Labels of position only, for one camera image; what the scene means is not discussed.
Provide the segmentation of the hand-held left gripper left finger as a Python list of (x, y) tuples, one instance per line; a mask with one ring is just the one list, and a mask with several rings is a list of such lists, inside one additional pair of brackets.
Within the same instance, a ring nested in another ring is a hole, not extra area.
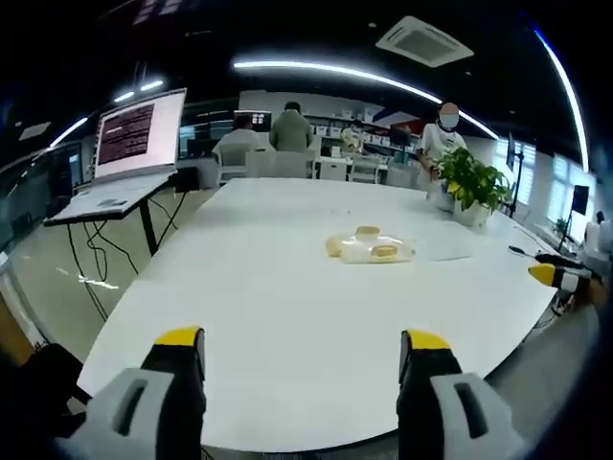
[(66, 459), (200, 459), (206, 411), (205, 331), (158, 337), (138, 368), (125, 368), (87, 403), (84, 420), (59, 438)]

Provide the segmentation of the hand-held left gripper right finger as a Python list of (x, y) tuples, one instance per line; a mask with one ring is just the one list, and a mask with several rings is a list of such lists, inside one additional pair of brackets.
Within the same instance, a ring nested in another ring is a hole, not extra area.
[(463, 372), (440, 336), (401, 334), (398, 385), (400, 459), (517, 459), (525, 449), (509, 405), (482, 378)]

